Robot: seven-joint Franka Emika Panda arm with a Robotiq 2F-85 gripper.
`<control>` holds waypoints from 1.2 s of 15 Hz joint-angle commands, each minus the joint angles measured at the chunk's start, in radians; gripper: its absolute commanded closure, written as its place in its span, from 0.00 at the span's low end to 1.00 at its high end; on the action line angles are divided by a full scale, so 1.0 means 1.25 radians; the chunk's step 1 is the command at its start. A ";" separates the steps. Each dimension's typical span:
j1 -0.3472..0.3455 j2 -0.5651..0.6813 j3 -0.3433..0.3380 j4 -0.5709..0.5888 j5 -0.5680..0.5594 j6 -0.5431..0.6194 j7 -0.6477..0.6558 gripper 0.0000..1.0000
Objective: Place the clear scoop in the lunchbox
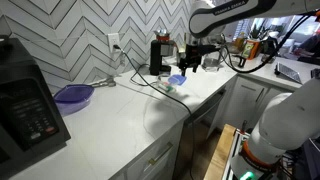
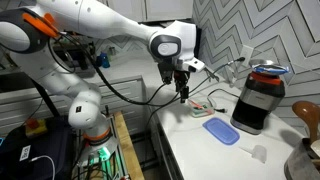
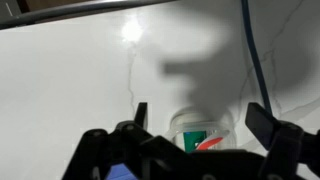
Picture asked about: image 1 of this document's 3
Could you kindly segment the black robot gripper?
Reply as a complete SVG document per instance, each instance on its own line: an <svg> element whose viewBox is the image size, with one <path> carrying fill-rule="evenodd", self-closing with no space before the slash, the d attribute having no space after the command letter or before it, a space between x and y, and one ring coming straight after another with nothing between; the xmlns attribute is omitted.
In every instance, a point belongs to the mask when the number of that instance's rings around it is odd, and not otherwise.
<svg viewBox="0 0 320 180"><path fill-rule="evenodd" d="M186 45L185 55L180 58L178 64L181 69L181 76L185 77L187 68L192 68L193 73L196 73L202 57L216 51L219 51L219 48L215 45Z"/></svg>

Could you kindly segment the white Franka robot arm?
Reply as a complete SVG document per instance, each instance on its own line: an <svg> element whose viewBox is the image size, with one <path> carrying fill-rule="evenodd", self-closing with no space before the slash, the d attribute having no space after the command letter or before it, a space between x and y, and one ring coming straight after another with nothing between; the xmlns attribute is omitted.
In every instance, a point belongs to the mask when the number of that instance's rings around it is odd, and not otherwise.
<svg viewBox="0 0 320 180"><path fill-rule="evenodd" d="M189 33L200 39L238 20L311 14L319 8L320 0L230 0L218 6L210 0L194 0ZM294 92L271 99L250 137L231 159L239 180L266 180L286 151L299 148L320 132L319 92L320 81L312 78Z"/></svg>

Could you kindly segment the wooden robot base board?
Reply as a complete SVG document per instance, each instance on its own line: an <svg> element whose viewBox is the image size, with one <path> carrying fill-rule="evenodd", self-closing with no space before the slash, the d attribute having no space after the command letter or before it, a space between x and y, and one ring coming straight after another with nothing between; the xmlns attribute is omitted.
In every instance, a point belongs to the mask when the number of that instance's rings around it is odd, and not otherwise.
<svg viewBox="0 0 320 180"><path fill-rule="evenodd" d="M222 134L205 173L204 180L222 180L235 130L236 128L229 124L224 125Z"/></svg>

